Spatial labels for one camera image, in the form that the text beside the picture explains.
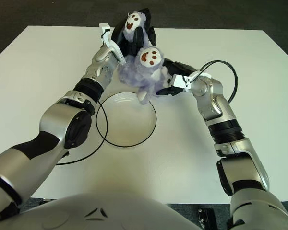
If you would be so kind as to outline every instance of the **purple plush toy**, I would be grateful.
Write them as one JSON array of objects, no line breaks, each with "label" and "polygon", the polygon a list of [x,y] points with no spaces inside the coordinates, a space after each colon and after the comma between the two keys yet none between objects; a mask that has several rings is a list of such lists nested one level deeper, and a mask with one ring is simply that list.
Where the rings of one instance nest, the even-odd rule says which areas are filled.
[{"label": "purple plush toy", "polygon": [[132,87],[138,87],[137,97],[141,104],[146,104],[156,92],[167,88],[171,76],[164,62],[161,51],[154,47],[142,48],[137,56],[128,55],[126,63],[119,68],[120,80]]},{"label": "purple plush toy", "polygon": [[125,23],[123,34],[128,42],[133,42],[133,35],[137,27],[141,27],[143,30],[143,47],[148,47],[148,35],[144,29],[144,23],[146,21],[146,16],[144,13],[134,11],[132,14],[128,15]]}]

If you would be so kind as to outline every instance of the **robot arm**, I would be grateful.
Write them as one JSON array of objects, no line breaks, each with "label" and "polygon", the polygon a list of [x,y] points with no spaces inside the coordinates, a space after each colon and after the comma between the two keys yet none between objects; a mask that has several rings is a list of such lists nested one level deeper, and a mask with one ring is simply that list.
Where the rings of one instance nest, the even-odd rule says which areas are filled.
[{"label": "robot arm", "polygon": [[216,166],[225,193],[232,196],[228,229],[288,229],[288,213],[268,191],[268,175],[224,98],[222,84],[190,66],[171,61],[167,65],[172,87],[158,94],[191,92],[222,157]]},{"label": "robot arm", "polygon": [[18,213],[56,163],[87,138],[96,103],[124,63],[120,48],[109,40],[110,26],[100,25],[103,45],[75,88],[43,114],[38,136],[0,154],[0,219]]}]

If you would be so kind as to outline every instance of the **plush toy face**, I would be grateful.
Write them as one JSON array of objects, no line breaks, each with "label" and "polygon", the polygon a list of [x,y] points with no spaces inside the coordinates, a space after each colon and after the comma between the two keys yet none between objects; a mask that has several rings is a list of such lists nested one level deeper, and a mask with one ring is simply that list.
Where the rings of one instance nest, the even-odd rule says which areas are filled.
[{"label": "plush toy face", "polygon": [[153,67],[158,65],[162,60],[158,49],[149,47],[144,49],[140,54],[140,63],[145,67]]},{"label": "plush toy face", "polygon": [[136,27],[140,25],[141,18],[138,13],[132,13],[128,16],[127,21],[125,23],[125,31],[127,33],[131,33],[135,30]]}]

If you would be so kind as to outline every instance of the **white plush toy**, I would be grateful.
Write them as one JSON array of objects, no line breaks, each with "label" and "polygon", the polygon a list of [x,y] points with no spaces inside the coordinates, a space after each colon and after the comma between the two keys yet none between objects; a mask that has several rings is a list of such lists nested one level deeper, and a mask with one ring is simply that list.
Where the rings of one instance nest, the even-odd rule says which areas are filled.
[{"label": "white plush toy", "polygon": [[136,57],[127,56],[124,66],[120,66],[120,80],[132,87],[138,87],[137,97],[146,104],[156,92],[169,87],[171,76],[168,69],[162,66],[164,62],[161,51],[150,46],[142,48]]}]

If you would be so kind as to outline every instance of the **fluffy fur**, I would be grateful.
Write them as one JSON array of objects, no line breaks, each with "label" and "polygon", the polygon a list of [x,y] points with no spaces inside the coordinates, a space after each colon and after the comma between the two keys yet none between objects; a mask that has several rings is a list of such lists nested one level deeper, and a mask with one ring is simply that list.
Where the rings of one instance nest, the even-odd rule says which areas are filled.
[{"label": "fluffy fur", "polygon": [[[141,22],[140,22],[140,25],[139,25],[139,26],[142,28],[142,30],[143,30],[143,35],[144,35],[144,37],[143,37],[143,39],[144,39],[144,46],[143,46],[143,47],[148,47],[148,46],[149,46],[149,43],[148,43],[149,39],[148,39],[148,35],[147,35],[147,33],[146,33],[145,29],[144,29],[144,23],[145,23],[145,21],[146,21],[146,16],[145,16],[144,13],[141,13],[141,12],[138,12],[138,11],[134,11],[133,13],[138,13],[138,14],[140,15]],[[126,32],[125,27],[124,27],[123,34],[124,34],[124,36],[125,36],[125,38],[126,38],[126,40],[127,40],[128,42],[133,42],[134,31],[129,34],[129,33]]]},{"label": "fluffy fur", "polygon": [[139,98],[140,103],[145,104],[152,96],[157,96],[156,92],[168,87],[168,80],[171,78],[166,67],[162,66],[164,55],[160,52],[162,60],[158,65],[145,67],[140,63],[140,54],[144,48],[140,49],[137,56],[128,55],[126,63],[119,67],[120,81],[139,88],[138,95],[146,93],[144,98]]}]

